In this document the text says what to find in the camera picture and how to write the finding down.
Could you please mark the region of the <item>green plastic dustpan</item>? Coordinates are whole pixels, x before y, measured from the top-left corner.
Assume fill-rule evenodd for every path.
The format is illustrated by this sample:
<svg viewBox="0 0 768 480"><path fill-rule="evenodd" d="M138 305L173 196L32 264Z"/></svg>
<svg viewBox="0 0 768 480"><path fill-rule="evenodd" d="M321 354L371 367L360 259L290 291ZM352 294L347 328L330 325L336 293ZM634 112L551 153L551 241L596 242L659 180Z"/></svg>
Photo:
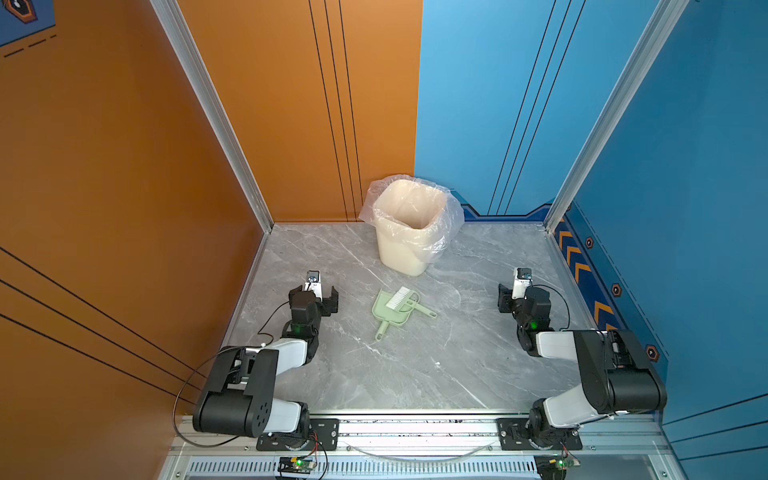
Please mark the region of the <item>green plastic dustpan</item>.
<svg viewBox="0 0 768 480"><path fill-rule="evenodd" d="M397 312L388 309L385 304L394 293L380 290L371 309L373 317L379 322L375 340L381 341L390 326L402 326L410 318L412 312Z"/></svg>

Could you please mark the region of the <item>green hand brush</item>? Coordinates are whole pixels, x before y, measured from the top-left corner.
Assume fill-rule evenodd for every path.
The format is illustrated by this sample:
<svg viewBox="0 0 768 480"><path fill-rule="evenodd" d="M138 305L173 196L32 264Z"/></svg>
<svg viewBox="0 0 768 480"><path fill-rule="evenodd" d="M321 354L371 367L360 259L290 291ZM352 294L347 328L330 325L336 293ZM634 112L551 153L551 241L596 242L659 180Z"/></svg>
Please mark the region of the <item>green hand brush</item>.
<svg viewBox="0 0 768 480"><path fill-rule="evenodd" d="M437 318L438 314L420 303L420 294L407 287L400 287L396 293L386 302L385 306L397 312L410 312L416 310L430 318Z"/></svg>

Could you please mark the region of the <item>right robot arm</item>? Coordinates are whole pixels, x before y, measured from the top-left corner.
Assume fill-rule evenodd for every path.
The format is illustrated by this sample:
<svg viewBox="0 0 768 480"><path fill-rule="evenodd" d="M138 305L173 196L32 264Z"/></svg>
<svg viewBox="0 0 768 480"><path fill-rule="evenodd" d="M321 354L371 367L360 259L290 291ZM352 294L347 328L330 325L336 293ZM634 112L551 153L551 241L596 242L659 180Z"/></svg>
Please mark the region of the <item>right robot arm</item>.
<svg viewBox="0 0 768 480"><path fill-rule="evenodd" d="M531 448L564 447L580 427L617 414L661 411L666 387L630 330L561 330L550 325L549 292L498 286L498 310L516 321L521 348L531 357L577 364L580 383L535 401L525 421L500 425L503 438Z"/></svg>

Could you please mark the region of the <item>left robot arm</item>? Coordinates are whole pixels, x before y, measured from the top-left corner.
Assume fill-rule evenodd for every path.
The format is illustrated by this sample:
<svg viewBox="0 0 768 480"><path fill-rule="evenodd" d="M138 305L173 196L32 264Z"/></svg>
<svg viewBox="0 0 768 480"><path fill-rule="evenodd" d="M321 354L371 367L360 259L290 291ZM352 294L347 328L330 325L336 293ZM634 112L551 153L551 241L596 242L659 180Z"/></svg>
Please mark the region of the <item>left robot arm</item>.
<svg viewBox="0 0 768 480"><path fill-rule="evenodd" d="M319 348L321 321L338 311L336 288L324 297L319 287L289 292L291 319L282 336L264 347L221 349L193 413L201 433L258 438L272 435L290 449L303 449L311 437L308 406L275 397L279 375L311 362Z"/></svg>

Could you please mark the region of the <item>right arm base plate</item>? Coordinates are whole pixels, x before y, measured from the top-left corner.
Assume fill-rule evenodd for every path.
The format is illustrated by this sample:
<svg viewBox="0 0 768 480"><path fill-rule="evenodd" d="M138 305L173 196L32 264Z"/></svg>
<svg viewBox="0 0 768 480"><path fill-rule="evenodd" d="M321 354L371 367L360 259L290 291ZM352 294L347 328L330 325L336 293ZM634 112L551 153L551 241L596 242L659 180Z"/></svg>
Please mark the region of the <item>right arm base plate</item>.
<svg viewBox="0 0 768 480"><path fill-rule="evenodd" d="M497 435L504 451L558 450L569 451L583 449L577 429L554 428L544 424L542 429L535 429L528 419L522 417L498 418Z"/></svg>

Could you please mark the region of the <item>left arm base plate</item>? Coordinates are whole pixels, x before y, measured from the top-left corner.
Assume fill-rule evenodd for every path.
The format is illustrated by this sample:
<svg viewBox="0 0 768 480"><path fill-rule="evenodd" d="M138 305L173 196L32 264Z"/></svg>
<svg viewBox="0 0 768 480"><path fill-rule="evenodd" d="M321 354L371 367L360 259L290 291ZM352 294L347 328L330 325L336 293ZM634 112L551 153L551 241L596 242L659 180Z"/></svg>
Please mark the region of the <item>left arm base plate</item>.
<svg viewBox="0 0 768 480"><path fill-rule="evenodd" d="M301 421L293 432L262 434L257 440L256 449L262 452L309 452L319 443L321 450L335 451L339 427L338 418L310 416L308 420Z"/></svg>

